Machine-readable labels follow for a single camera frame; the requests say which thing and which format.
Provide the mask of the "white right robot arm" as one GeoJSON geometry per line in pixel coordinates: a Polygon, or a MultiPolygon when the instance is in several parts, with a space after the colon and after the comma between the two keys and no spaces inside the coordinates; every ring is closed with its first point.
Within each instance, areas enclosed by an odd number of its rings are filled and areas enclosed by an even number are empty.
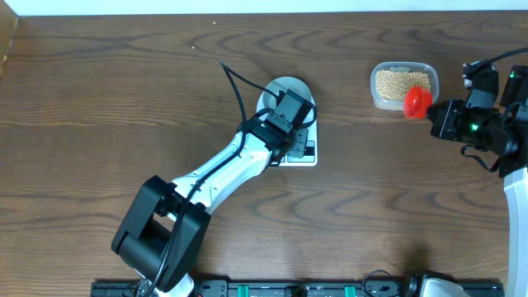
{"type": "Polygon", "coordinates": [[[498,96],[498,72],[488,61],[463,66],[465,100],[450,99],[427,108],[432,122],[431,135],[464,144],[468,149],[492,152],[497,161],[487,167],[481,158],[472,158],[488,172],[503,179],[509,214],[509,260],[507,296],[527,295],[527,67],[511,68],[504,88],[500,112],[494,107],[498,96]]]}

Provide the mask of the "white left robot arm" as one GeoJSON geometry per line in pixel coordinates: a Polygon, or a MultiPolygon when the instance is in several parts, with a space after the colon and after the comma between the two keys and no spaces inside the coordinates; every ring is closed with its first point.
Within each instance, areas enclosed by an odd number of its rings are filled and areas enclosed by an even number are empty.
{"type": "Polygon", "coordinates": [[[147,296],[188,296],[190,276],[215,210],[268,167],[317,162],[317,125],[276,125],[259,117],[241,125],[226,148],[196,170],[137,192],[111,249],[148,282],[147,296]]]}

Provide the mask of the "red plastic measuring scoop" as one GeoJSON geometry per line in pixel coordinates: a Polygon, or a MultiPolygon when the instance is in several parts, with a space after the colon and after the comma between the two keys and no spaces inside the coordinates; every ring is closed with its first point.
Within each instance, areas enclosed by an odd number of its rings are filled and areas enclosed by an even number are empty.
{"type": "Polygon", "coordinates": [[[424,88],[412,87],[403,101],[403,114],[406,119],[424,119],[428,107],[432,104],[431,92],[424,88]]]}

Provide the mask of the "white digital kitchen scale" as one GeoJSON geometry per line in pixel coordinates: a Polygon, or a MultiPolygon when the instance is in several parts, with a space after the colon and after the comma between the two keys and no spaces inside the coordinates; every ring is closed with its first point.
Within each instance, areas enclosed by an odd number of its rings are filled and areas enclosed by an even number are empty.
{"type": "MultiPolygon", "coordinates": [[[[275,107],[275,99],[269,95],[262,93],[257,102],[257,111],[264,108],[275,107]]],[[[287,154],[279,161],[273,162],[271,165],[274,167],[313,167],[318,162],[318,128],[317,122],[311,124],[311,126],[302,133],[302,137],[306,138],[304,155],[302,158],[293,156],[294,150],[291,149],[287,154]]]]}

